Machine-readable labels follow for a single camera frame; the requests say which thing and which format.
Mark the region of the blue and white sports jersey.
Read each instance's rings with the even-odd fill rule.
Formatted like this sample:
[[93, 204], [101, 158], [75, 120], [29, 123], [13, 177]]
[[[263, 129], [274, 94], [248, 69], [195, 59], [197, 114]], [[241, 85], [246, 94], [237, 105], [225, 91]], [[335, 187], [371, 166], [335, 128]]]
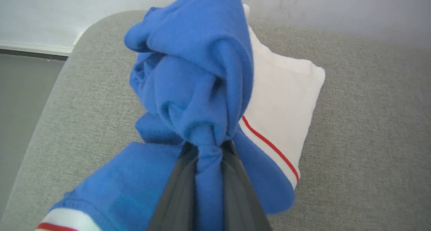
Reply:
[[185, 143], [198, 149], [195, 231], [224, 231], [223, 142], [232, 140], [266, 217], [288, 210], [325, 70], [273, 53], [241, 0], [153, 7], [125, 35], [143, 142], [54, 204], [35, 231], [146, 231]]

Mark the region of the white wall baseboard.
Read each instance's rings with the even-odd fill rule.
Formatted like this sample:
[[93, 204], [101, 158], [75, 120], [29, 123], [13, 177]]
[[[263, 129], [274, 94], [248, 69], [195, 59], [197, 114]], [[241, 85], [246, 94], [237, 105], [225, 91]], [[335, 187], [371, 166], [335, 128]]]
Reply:
[[70, 56], [73, 48], [28, 45], [20, 43], [0, 42], [0, 50], [11, 50], [27, 53], [47, 54], [54, 56]]

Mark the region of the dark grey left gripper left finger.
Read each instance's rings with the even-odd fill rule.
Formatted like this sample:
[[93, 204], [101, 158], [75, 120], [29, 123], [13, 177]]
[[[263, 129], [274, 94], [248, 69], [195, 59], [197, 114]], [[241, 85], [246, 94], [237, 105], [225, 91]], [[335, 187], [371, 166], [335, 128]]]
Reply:
[[198, 149], [184, 144], [146, 231], [195, 231]]

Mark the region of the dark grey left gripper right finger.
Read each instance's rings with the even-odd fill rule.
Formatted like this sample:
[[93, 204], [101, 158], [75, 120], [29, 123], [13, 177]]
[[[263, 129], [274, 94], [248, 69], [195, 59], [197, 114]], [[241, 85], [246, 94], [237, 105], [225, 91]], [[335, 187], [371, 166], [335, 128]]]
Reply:
[[221, 149], [224, 231], [272, 231], [233, 141]]

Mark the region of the grey fabric sofa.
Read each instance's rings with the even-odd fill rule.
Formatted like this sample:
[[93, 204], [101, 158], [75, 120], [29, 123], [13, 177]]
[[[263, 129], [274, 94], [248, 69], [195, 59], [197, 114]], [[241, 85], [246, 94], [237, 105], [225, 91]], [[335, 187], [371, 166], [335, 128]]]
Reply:
[[[89, 27], [44, 106], [0, 219], [34, 231], [54, 203], [130, 142], [143, 108], [125, 32], [144, 11]], [[431, 231], [431, 54], [252, 20], [273, 52], [325, 69], [293, 207], [273, 231]]]

